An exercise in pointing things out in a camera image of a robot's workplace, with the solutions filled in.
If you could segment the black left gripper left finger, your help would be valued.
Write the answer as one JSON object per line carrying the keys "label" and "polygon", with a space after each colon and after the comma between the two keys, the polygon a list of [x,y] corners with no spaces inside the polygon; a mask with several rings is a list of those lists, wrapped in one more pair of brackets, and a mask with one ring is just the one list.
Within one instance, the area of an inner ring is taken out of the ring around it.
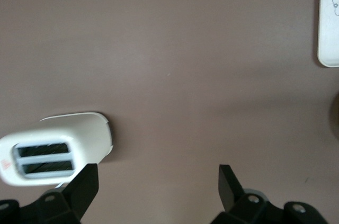
{"label": "black left gripper left finger", "polygon": [[1,223],[81,223],[98,191],[97,164],[87,164],[67,186],[48,190],[28,205],[1,200]]}

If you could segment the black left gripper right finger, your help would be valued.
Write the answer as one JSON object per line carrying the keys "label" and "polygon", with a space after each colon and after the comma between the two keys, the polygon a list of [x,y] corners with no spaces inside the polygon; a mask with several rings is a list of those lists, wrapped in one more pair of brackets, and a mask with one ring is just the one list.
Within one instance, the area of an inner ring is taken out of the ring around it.
{"label": "black left gripper right finger", "polygon": [[261,192],[245,190],[230,165],[220,165],[218,192],[224,207],[212,223],[327,223],[310,204],[290,201],[282,209]]}

